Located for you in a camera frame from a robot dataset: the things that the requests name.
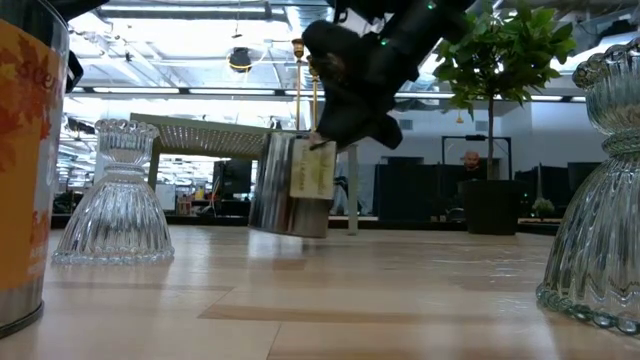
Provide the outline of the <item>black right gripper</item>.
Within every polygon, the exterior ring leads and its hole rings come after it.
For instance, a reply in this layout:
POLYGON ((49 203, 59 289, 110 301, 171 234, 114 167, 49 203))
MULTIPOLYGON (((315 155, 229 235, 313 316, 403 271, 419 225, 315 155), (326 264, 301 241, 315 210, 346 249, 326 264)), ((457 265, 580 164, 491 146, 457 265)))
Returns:
MULTIPOLYGON (((338 149, 348 145, 350 125, 345 114, 334 114, 345 110, 338 96, 329 89, 337 85, 345 90, 358 90, 367 95, 368 71, 373 71, 373 58, 382 51, 396 53, 396 42, 376 32, 360 36, 358 33, 326 20, 311 23, 302 33, 302 40, 312 57, 312 67, 318 72, 325 88, 325 107, 316 128, 322 146, 334 142, 338 149)), ((403 140, 398 121, 390 115, 376 119, 370 137, 386 148, 395 150, 403 140)))

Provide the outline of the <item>short brass candlestick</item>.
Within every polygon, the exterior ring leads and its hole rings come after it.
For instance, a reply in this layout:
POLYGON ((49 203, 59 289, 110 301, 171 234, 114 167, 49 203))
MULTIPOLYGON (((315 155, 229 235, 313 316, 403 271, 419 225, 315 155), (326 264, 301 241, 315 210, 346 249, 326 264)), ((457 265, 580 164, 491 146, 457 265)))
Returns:
POLYGON ((312 63, 313 57, 311 55, 307 56, 307 63, 309 73, 312 77, 312 132, 315 132, 319 122, 319 111, 318 111, 318 90, 319 90, 319 75, 312 63))

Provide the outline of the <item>vanilla cake paper tag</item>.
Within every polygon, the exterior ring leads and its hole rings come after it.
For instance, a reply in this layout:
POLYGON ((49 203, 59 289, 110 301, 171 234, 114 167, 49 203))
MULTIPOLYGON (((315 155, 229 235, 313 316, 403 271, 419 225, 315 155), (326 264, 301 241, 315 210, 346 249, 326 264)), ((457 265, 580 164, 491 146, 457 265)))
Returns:
POLYGON ((334 195, 336 143, 311 149, 308 139, 293 143, 289 195, 293 198, 331 200, 334 195))

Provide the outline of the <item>tall brass candlestick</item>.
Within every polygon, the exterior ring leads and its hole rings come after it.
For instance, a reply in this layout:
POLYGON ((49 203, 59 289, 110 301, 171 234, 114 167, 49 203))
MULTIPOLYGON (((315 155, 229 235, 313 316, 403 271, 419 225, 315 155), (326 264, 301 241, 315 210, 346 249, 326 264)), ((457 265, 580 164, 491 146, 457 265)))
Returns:
POLYGON ((301 123, 301 80, 302 80, 302 58, 305 53, 304 42, 301 38, 296 38, 291 41, 293 46, 293 54, 296 58, 297 77, 296 77, 296 114, 295 114, 295 129, 300 129, 301 123))

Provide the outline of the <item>silver ribbed candle tin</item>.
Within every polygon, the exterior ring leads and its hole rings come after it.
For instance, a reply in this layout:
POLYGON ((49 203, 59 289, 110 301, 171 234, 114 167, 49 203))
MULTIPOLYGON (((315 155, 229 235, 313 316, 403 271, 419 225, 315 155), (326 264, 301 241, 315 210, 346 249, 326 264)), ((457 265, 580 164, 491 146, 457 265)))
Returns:
POLYGON ((264 136, 258 160, 249 227, 302 238, 325 238, 331 199, 290 195, 294 142, 309 140, 309 132, 282 131, 264 136))

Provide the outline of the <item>clear ribbed glass candle holder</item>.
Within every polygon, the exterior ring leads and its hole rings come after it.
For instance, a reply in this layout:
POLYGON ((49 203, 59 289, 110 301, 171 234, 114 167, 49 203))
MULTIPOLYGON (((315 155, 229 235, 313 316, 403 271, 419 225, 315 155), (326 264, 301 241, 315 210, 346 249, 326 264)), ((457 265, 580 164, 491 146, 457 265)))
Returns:
POLYGON ((640 336, 640 37, 590 56, 572 79, 608 157, 572 198, 536 298, 575 320, 640 336))
POLYGON ((52 253, 54 264, 121 265, 173 258, 165 214, 145 181, 158 129, 150 124, 103 119, 95 124, 103 177, 72 214, 52 253))

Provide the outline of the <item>orange label candle tin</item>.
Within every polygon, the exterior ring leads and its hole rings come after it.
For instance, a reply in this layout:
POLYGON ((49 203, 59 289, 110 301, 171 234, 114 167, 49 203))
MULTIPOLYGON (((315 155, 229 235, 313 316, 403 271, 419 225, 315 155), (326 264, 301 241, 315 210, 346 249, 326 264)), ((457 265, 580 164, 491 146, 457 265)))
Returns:
POLYGON ((47 0, 0 0, 0 339, 44 309, 68 55, 47 0))

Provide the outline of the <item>black office partition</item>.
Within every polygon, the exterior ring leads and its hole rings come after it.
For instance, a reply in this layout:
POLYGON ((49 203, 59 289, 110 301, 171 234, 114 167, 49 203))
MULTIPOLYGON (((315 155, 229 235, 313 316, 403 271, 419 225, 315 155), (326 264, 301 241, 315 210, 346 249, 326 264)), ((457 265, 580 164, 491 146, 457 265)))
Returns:
POLYGON ((429 222, 436 190, 433 165, 400 162, 376 166, 375 195, 381 221, 429 222))

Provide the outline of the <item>person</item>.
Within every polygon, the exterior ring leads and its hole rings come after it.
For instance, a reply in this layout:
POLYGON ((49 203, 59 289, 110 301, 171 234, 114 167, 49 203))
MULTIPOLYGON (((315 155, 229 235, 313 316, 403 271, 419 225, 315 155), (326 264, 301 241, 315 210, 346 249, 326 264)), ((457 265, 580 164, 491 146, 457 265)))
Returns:
POLYGON ((487 168, 478 152, 468 150, 463 157, 464 170, 461 173, 461 181, 486 180, 487 168))

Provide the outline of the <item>black background monitor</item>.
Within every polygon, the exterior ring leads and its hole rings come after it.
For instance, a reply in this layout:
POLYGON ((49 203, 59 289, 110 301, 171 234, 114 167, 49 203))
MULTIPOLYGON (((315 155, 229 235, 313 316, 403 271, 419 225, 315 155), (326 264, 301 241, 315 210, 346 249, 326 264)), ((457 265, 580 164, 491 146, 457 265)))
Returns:
POLYGON ((252 161, 232 159, 214 163, 214 193, 220 199, 249 194, 252 186, 252 161))

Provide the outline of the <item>black round ceiling fixture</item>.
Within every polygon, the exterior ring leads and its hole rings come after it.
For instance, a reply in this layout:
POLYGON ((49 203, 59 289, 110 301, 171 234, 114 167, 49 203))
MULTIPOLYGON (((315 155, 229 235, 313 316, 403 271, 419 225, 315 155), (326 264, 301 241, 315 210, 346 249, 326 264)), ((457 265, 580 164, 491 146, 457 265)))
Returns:
POLYGON ((252 67, 249 49, 247 47, 235 47, 229 55, 228 64, 234 72, 249 72, 252 67))

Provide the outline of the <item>green plant in black pot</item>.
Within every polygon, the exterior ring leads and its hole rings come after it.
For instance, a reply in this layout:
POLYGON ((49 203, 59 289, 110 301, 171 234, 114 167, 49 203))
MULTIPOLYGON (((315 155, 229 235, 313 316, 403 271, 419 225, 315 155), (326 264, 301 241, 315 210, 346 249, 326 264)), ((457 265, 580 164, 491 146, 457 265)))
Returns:
POLYGON ((533 90, 561 76, 552 61, 565 63, 576 42, 573 25, 561 25, 555 16, 554 9, 534 9, 524 1, 504 18, 487 9, 465 18, 469 31, 460 40, 443 40, 436 48, 434 76, 449 84, 449 104, 470 115, 476 102, 488 105, 486 177, 459 184, 471 234, 510 236, 517 231, 523 186, 493 173, 494 107, 497 99, 524 105, 533 90))

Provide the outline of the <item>small background potted plant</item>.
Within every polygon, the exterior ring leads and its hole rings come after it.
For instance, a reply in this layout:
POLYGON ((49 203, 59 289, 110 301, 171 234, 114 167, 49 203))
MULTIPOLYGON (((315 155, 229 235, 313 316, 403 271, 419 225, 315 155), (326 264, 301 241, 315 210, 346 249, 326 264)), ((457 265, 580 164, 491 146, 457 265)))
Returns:
POLYGON ((540 220, 549 218, 555 212, 555 207, 549 199, 538 197, 532 206, 533 214, 540 220))

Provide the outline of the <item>black metal frame stand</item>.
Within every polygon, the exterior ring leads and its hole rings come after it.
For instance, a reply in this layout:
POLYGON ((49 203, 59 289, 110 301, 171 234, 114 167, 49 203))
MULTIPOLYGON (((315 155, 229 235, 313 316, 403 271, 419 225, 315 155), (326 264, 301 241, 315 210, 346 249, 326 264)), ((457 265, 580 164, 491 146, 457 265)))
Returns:
POLYGON ((512 152, 512 138, 511 137, 493 137, 493 138, 489 138, 487 135, 482 135, 482 134, 473 134, 473 135, 443 135, 441 136, 441 163, 445 164, 446 163, 446 156, 447 156, 447 147, 446 147, 446 141, 448 139, 461 139, 464 141, 480 141, 480 142, 484 142, 484 141, 491 141, 492 143, 495 142, 496 140, 503 140, 506 142, 507 144, 507 155, 508 155, 508 179, 509 180, 514 180, 514 174, 513 174, 513 152, 512 152))

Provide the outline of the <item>silver round ventilation duct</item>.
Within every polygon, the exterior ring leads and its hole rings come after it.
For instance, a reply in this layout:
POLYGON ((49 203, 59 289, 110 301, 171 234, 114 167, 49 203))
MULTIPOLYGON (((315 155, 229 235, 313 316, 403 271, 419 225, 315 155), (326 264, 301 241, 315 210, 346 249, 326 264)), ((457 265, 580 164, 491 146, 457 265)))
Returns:
POLYGON ((314 21, 327 20, 333 10, 327 6, 288 6, 284 8, 287 18, 288 35, 286 37, 287 60, 281 71, 281 87, 294 89, 298 79, 297 58, 293 54, 294 39, 300 39, 302 32, 314 21))

